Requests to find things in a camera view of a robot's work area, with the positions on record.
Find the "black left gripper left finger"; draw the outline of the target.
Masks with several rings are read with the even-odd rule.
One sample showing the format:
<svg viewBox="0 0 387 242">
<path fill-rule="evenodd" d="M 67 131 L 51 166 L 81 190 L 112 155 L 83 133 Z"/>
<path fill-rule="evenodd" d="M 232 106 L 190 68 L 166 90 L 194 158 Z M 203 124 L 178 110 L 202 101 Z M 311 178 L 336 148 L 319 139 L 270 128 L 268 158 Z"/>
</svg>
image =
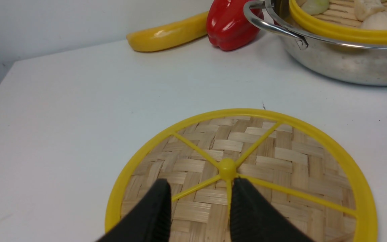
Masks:
<svg viewBox="0 0 387 242">
<path fill-rule="evenodd" d="M 168 242 L 171 230 L 171 188 L 157 179 L 145 196 L 99 242 Z"/>
</svg>

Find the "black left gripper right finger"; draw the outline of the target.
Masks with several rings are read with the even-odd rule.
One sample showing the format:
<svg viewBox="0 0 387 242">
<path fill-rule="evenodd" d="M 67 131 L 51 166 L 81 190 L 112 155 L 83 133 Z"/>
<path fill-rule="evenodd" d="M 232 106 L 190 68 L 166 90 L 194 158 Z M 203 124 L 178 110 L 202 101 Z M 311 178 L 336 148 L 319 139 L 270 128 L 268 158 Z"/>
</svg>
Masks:
<svg viewBox="0 0 387 242">
<path fill-rule="evenodd" d="M 235 178 L 230 204 L 232 242 L 311 242 L 246 178 Z"/>
</svg>

